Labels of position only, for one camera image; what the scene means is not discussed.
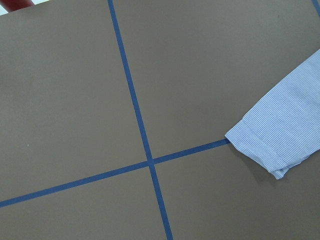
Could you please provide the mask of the light blue striped shirt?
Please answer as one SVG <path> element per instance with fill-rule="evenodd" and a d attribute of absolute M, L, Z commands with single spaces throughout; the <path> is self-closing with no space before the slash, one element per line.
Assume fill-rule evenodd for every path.
<path fill-rule="evenodd" d="M 277 180 L 320 149 L 320 52 L 264 95 L 225 137 Z"/>

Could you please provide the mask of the red cylinder object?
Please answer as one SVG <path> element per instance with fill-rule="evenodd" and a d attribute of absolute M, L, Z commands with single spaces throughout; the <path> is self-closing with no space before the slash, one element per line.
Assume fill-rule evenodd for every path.
<path fill-rule="evenodd" d="M 35 4 L 31 0 L 0 0 L 0 5 L 8 12 L 32 7 Z"/>

